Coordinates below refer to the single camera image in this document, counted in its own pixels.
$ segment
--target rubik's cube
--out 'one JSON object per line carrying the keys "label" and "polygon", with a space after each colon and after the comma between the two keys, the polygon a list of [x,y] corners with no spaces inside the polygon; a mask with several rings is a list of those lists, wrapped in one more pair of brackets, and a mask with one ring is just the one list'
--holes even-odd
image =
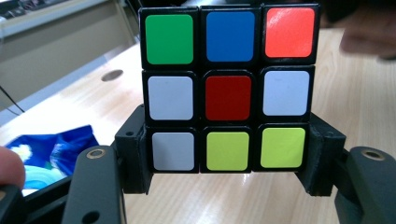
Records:
{"label": "rubik's cube", "polygon": [[141,8],[153,173],[304,167],[318,4]]}

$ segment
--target hand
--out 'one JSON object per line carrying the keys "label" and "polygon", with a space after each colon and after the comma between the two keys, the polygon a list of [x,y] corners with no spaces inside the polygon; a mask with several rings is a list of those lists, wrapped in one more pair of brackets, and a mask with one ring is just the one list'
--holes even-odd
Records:
{"label": "hand", "polygon": [[20,157],[13,151],[0,147],[0,186],[16,185],[23,189],[25,170]]}
{"label": "hand", "polygon": [[337,22],[335,27],[346,28],[341,50],[396,59],[395,7],[360,7],[352,15]]}

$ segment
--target black mount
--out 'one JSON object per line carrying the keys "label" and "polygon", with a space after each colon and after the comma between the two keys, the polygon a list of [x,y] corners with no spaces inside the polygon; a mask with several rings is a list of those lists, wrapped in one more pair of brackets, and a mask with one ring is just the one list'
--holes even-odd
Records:
{"label": "black mount", "polygon": [[[311,115],[306,167],[297,177],[311,196],[338,192],[342,224],[396,223],[396,161],[370,148],[344,150],[346,137]],[[139,106],[109,146],[84,150],[73,177],[23,198],[16,186],[0,187],[0,224],[125,223],[123,193],[149,193],[144,107]]]}

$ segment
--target table surface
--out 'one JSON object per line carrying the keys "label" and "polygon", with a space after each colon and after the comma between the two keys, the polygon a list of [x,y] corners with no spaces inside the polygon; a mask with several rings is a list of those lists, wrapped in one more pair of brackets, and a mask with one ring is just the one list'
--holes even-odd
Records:
{"label": "table surface", "polygon": [[[312,111],[347,136],[346,149],[396,157],[396,63],[345,55],[342,30],[321,30]],[[121,69],[123,75],[101,77]],[[21,134],[91,124],[102,145],[142,104],[135,45],[0,128],[0,145]],[[334,194],[310,197],[293,173],[155,175],[149,195],[126,195],[129,223],[338,223]]]}

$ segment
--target bolt hole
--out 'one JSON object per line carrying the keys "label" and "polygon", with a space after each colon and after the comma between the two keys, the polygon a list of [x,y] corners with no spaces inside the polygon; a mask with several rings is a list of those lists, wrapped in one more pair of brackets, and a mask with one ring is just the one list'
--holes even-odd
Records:
{"label": "bolt hole", "polygon": [[382,154],[369,149],[365,149],[361,153],[363,154],[363,156],[371,160],[383,161],[385,159],[385,157]]}
{"label": "bolt hole", "polygon": [[82,223],[84,224],[94,223],[99,219],[99,216],[100,216],[99,213],[96,211],[89,212],[82,218]]}
{"label": "bolt hole", "polygon": [[106,73],[102,76],[102,81],[107,82],[107,81],[112,81],[118,77],[120,77],[123,74],[123,71],[118,69],[111,71],[109,73]]}
{"label": "bolt hole", "polygon": [[98,159],[106,154],[104,149],[94,149],[87,154],[88,159]]}

